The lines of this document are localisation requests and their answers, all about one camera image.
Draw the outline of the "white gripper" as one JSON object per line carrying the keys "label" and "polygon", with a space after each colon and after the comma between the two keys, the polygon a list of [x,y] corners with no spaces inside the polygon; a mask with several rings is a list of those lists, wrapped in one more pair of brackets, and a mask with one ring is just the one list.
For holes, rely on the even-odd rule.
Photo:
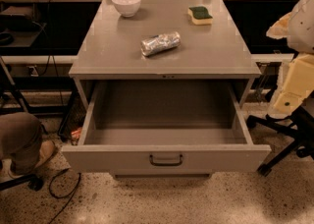
{"label": "white gripper", "polygon": [[314,55],[299,53],[291,62],[284,62],[277,86],[271,115],[289,116],[314,90]]}

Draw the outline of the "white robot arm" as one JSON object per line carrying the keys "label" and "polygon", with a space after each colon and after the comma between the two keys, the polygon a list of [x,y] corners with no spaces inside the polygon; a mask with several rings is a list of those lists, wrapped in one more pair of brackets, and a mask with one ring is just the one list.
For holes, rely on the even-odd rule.
{"label": "white robot arm", "polygon": [[270,38],[285,38],[296,51],[280,67],[277,88],[267,114],[275,119],[290,116],[314,90],[314,0],[299,0],[293,9],[268,28]]}

